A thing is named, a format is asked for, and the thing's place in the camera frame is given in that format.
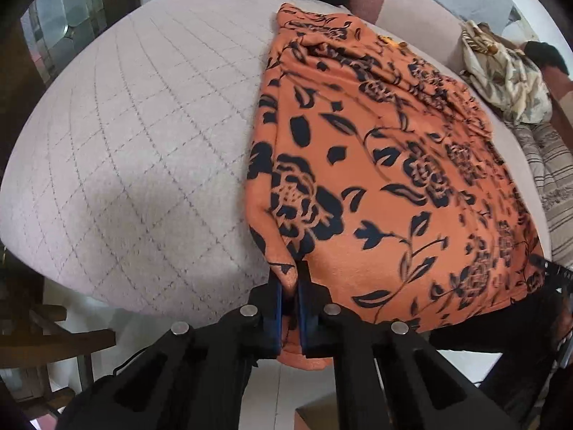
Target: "quilted surface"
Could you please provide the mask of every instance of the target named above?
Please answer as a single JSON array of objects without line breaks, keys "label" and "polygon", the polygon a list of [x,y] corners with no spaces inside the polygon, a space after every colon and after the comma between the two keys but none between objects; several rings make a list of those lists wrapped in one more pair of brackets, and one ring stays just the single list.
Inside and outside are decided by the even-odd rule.
[{"label": "quilted surface", "polygon": [[0,192],[0,237],[67,287],[210,323],[268,266],[242,177],[285,1],[153,0],[84,50],[30,116]]}]

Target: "cardboard box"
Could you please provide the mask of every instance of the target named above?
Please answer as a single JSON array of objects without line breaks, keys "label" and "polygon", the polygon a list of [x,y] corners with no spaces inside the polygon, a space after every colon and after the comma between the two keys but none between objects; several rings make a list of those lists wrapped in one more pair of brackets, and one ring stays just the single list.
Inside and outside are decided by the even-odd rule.
[{"label": "cardboard box", "polygon": [[327,395],[294,411],[294,430],[338,430],[336,394]]}]

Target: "metal screw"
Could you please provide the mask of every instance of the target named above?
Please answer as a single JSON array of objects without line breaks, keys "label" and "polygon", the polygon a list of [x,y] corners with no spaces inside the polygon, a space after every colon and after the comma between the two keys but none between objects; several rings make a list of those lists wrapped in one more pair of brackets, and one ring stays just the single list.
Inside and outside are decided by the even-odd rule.
[{"label": "metal screw", "polygon": [[324,306],[324,312],[327,315],[338,315],[342,309],[338,304],[326,304]]},{"label": "metal screw", "polygon": [[239,312],[243,317],[254,317],[259,312],[259,309],[257,309],[257,306],[253,306],[253,304],[247,304],[242,306]]},{"label": "metal screw", "polygon": [[176,335],[184,335],[189,331],[189,324],[186,321],[176,321],[171,325],[171,332]]},{"label": "metal screw", "polygon": [[406,333],[408,333],[409,327],[406,323],[404,323],[403,321],[395,321],[391,327],[393,332],[395,332],[397,335],[405,335]]}]

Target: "orange garment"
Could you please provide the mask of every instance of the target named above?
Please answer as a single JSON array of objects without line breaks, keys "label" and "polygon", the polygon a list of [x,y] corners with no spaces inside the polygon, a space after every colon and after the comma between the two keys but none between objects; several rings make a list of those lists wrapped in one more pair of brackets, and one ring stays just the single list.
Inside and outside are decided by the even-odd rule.
[{"label": "orange garment", "polygon": [[304,259],[364,320],[425,331],[537,289],[537,230],[467,86],[355,16],[277,20],[246,216],[286,292]]}]

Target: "black cable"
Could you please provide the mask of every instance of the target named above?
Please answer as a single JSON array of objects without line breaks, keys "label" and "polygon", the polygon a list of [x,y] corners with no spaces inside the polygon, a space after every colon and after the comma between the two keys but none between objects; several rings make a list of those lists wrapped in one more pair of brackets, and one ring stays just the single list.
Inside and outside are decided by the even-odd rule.
[{"label": "black cable", "polygon": [[128,363],[130,363],[137,356],[139,356],[142,352],[144,352],[144,350],[147,349],[147,347],[148,346],[145,346],[144,348],[137,351],[134,355],[132,355],[129,359],[127,359],[124,363],[122,363],[119,367],[115,367],[112,375],[115,377],[117,375],[117,372],[119,372],[123,367],[125,367]]}]

